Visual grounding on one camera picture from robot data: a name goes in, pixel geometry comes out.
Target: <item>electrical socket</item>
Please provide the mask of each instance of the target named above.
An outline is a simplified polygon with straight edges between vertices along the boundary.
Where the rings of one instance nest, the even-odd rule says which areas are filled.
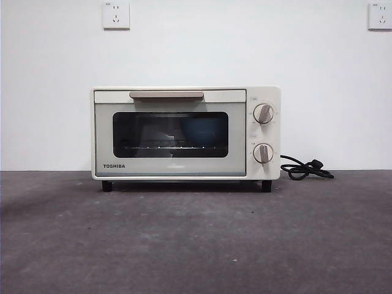
[[[392,29],[392,2],[369,3],[369,29]]]
[[[104,29],[129,29],[129,3],[105,2],[102,8]]]

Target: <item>control panel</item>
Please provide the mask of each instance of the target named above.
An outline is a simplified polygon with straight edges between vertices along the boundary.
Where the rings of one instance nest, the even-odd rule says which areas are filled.
[[[280,90],[247,89],[247,176],[277,179],[280,175]]]

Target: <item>control knob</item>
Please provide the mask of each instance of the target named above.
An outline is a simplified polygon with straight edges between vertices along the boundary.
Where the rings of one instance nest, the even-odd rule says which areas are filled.
[[[266,164],[267,162],[271,161],[274,151],[272,147],[268,144],[259,144],[253,150],[253,156],[255,157],[257,162],[261,164]]]
[[[260,124],[269,123],[274,116],[274,110],[269,104],[260,104],[253,111],[253,117]]]

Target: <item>white toaster oven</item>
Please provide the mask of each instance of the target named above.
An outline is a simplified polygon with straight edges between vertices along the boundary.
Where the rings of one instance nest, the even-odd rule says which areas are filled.
[[[262,180],[280,175],[275,86],[94,88],[92,177],[112,181]]]

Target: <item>oven door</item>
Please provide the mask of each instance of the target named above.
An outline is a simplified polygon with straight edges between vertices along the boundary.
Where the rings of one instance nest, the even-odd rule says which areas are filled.
[[[246,92],[96,91],[97,176],[244,176]]]

